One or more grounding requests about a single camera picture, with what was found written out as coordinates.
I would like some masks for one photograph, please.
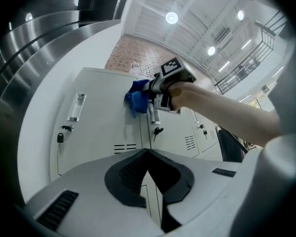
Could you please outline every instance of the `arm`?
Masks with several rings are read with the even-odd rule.
[[[168,89],[175,109],[187,107],[240,138],[264,147],[281,135],[276,113],[240,103],[190,82],[177,82]]]

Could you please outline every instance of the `blue cloth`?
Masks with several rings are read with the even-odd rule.
[[[132,110],[133,117],[136,117],[136,112],[147,113],[149,95],[143,93],[142,89],[144,85],[150,80],[133,81],[133,85],[126,93],[124,100],[129,104]]]

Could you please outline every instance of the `locker vent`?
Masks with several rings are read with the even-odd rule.
[[[188,136],[188,137],[185,137],[184,139],[185,139],[185,144],[186,144],[187,150],[195,148],[194,136]]]
[[[69,209],[73,205],[74,201],[78,197],[78,193],[71,191],[62,192],[59,197],[43,212],[38,218],[37,222],[43,226],[55,231]]]
[[[136,144],[114,145],[114,154],[120,154],[120,153],[125,152],[127,150],[133,150],[133,149],[137,149]]]
[[[209,131],[209,134],[210,134],[212,140],[214,140],[216,138],[216,135],[215,135],[215,131],[214,130]]]

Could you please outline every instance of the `white ceiling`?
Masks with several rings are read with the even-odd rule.
[[[252,0],[137,0],[133,6],[142,7],[138,13],[128,16],[133,26],[125,33],[158,43],[202,68],[214,80],[219,81],[250,53],[257,45],[252,40],[258,32],[254,20],[248,16],[255,6]],[[237,18],[239,10],[245,12],[244,20]],[[167,12],[178,14],[177,24],[168,24]],[[227,27],[231,32],[221,44],[216,39]],[[207,54],[210,46],[216,47],[213,56]],[[227,62],[229,65],[218,70]]]

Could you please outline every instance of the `brick wall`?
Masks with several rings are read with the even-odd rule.
[[[152,78],[159,72],[159,66],[168,60],[171,60],[176,54],[172,51],[159,46],[151,41],[124,35],[115,46],[105,69],[122,72],[131,72],[131,64],[137,62],[140,64],[139,74]],[[210,78],[195,65],[187,62],[197,77],[197,85],[210,91],[216,91]]]

